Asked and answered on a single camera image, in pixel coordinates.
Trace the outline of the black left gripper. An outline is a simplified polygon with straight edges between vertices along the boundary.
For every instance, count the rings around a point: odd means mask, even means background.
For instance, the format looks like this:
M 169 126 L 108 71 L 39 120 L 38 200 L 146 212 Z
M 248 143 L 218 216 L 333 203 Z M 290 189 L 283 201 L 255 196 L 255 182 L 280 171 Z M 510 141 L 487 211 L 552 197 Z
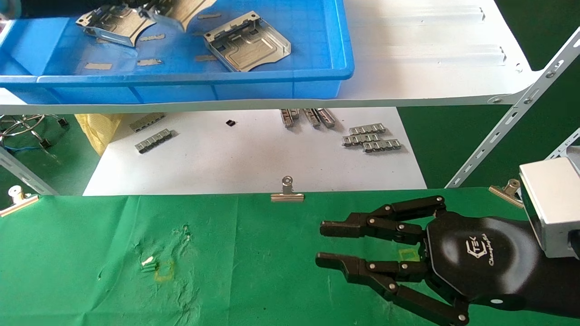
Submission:
M 80 16 L 102 6 L 122 4 L 135 9 L 140 17 L 155 20 L 150 10 L 158 4 L 158 0 L 21 0 L 20 17 L 37 19 Z

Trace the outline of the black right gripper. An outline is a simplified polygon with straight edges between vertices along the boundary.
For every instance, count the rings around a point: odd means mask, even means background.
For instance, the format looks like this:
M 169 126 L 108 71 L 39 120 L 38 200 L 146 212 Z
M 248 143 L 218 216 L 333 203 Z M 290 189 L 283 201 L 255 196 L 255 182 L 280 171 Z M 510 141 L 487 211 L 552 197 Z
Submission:
M 327 237 L 373 237 L 416 245 L 425 241 L 424 262 L 368 261 L 317 253 L 319 268 L 338 270 L 347 283 L 367 286 L 387 302 L 438 326 L 466 326 L 468 304 L 501 310 L 548 312 L 544 258 L 528 221 L 467 217 L 446 211 L 442 196 L 385 204 L 373 212 L 351 212 L 344 221 L 322 221 Z M 410 223 L 433 216 L 426 230 Z M 423 280 L 447 304 L 404 286 Z

